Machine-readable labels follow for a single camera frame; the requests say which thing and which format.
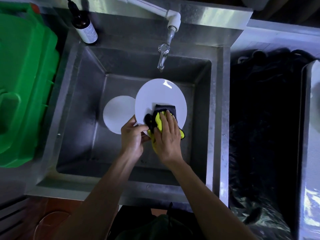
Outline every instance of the right hand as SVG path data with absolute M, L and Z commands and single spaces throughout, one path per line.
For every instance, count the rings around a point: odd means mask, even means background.
M 174 116 L 171 116 L 169 110 L 166 111 L 166 117 L 160 113 L 162 121 L 162 133 L 158 128 L 154 129 L 157 154 L 160 161 L 169 169 L 175 162 L 181 162 L 181 134 L 178 122 Z

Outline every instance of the finger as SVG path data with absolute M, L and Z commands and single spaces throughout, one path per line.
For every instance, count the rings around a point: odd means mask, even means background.
M 155 137 L 155 141 L 159 144 L 162 144 L 162 134 L 161 132 L 159 131 L 158 128 L 154 128 L 154 137 Z
M 164 135 L 169 134 L 170 130 L 169 130 L 167 118 L 161 112 L 160 112 L 160 118 L 161 118 L 161 122 L 162 122 L 162 134 L 164 134 Z
M 149 141 L 149 140 L 151 140 L 151 138 L 148 137 L 146 134 L 141 137 L 141 143 L 145 143 L 146 141 Z
M 172 115 L 169 110 L 167 110 L 165 113 L 167 115 L 167 121 L 168 121 L 170 133 L 174 134 L 174 121 L 172 120 Z
M 179 133 L 180 133 L 180 129 L 179 129 L 179 126 L 178 126 L 178 121 L 176 120 L 176 118 L 174 117 L 174 115 L 172 116 L 172 119 L 173 119 L 173 124 L 174 124 L 174 134 L 175 134 L 176 136 L 178 136 Z
M 141 133 L 143 131 L 147 131 L 149 129 L 149 127 L 145 124 L 141 124 L 141 125 L 138 125 L 136 127 L 134 127 L 134 132 L 135 133 Z
M 135 116 L 135 114 L 130 118 L 130 120 L 128 120 L 128 122 L 126 122 L 125 124 L 124 124 L 124 126 L 123 127 L 128 127 L 128 126 L 134 126 L 134 124 L 137 122 L 137 120 L 136 120 L 136 116 Z

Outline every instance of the left hand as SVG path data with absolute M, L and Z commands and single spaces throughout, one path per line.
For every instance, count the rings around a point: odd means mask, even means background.
M 143 131 L 149 129 L 146 125 L 134 126 L 137 122 L 136 117 L 126 122 L 121 128 L 121 153 L 126 154 L 130 160 L 138 161 L 143 152 L 143 143 L 150 140 Z

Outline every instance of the microfiber towel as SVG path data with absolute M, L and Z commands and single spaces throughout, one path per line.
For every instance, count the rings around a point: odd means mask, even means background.
M 176 116 L 176 107 L 173 105 L 158 105 L 156 104 L 153 115 L 146 114 L 144 117 L 144 123 L 149 127 L 147 130 L 148 135 L 151 138 L 152 147 L 153 150 L 157 153 L 156 150 L 156 139 L 154 136 L 154 128 L 158 128 L 159 131 L 162 133 L 162 121 L 160 118 L 160 113 L 162 113 L 164 116 L 166 116 L 166 111 L 169 110 L 170 114 L 173 115 L 175 118 Z M 181 139 L 184 138 L 184 132 L 182 129 L 180 129 Z

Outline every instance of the white ceramic plate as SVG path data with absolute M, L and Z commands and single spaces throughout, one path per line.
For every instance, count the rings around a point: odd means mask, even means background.
M 146 82 L 136 96 L 135 115 L 137 123 L 144 125 L 146 114 L 153 114 L 156 104 L 174 105 L 177 121 L 182 129 L 187 117 L 186 99 L 176 84 L 165 79 L 153 79 Z
M 118 96 L 111 99 L 103 110 L 103 121 L 113 133 L 121 134 L 121 127 L 134 115 L 135 99 Z

